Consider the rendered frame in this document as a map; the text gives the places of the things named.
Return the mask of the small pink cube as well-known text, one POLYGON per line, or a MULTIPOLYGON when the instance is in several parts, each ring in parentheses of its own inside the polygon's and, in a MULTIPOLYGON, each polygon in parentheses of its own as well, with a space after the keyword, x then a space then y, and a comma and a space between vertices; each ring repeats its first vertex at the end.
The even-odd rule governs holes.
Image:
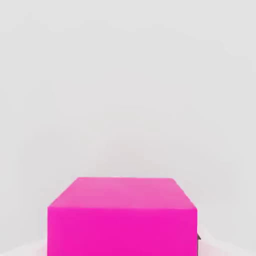
POLYGON ((47 208, 47 256, 198 256, 198 211, 172 178, 79 177, 47 208))

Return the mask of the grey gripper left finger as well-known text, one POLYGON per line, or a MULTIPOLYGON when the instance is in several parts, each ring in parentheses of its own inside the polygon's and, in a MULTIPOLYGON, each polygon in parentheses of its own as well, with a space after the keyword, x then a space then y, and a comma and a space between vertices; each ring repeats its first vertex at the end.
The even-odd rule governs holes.
POLYGON ((26 244, 21 250, 22 256, 47 256, 47 240, 42 239, 26 244))

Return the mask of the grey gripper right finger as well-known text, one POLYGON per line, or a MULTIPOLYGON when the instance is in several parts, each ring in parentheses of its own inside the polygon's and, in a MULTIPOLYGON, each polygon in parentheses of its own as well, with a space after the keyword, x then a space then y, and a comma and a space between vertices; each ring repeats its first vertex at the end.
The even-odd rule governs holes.
POLYGON ((198 256, 228 256, 228 252, 202 225, 198 225, 197 233, 200 237, 198 256))

